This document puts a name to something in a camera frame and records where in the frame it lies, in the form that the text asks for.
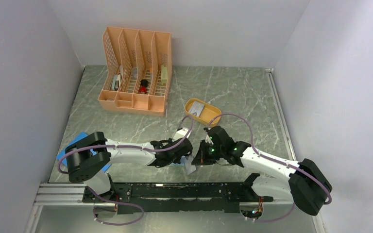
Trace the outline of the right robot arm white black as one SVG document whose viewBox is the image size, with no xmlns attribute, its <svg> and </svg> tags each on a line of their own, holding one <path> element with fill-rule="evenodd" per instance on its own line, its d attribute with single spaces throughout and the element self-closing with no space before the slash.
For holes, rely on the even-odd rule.
<svg viewBox="0 0 373 233">
<path fill-rule="evenodd" d="M 259 196 L 289 200 L 311 216 L 329 202 L 332 185 L 312 160 L 292 161 L 254 149 L 250 143 L 234 141 L 220 126 L 205 131 L 207 136 L 200 142 L 193 165 L 213 165 L 223 159 L 228 165 L 267 175 L 243 187 L 246 200 Z"/>
</svg>

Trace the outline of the white VIP credit card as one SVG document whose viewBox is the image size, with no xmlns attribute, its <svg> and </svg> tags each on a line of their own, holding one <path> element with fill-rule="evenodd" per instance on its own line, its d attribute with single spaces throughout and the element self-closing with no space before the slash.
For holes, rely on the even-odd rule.
<svg viewBox="0 0 373 233">
<path fill-rule="evenodd" d="M 196 171 L 196 166 L 192 164 L 194 157 L 189 156 L 188 158 L 185 158 L 185 168 L 187 175 L 192 174 Z"/>
</svg>

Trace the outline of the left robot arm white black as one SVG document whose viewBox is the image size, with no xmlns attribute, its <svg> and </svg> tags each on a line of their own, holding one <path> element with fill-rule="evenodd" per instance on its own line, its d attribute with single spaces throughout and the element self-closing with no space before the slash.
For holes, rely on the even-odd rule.
<svg viewBox="0 0 373 233">
<path fill-rule="evenodd" d="M 65 149 L 57 169 L 67 174 L 71 183 L 84 183 L 104 202 L 113 199 L 112 178 L 102 171 L 108 164 L 136 163 L 157 168 L 179 163 L 192 154 L 187 135 L 178 139 L 151 141 L 143 144 L 119 143 L 95 132 Z"/>
</svg>

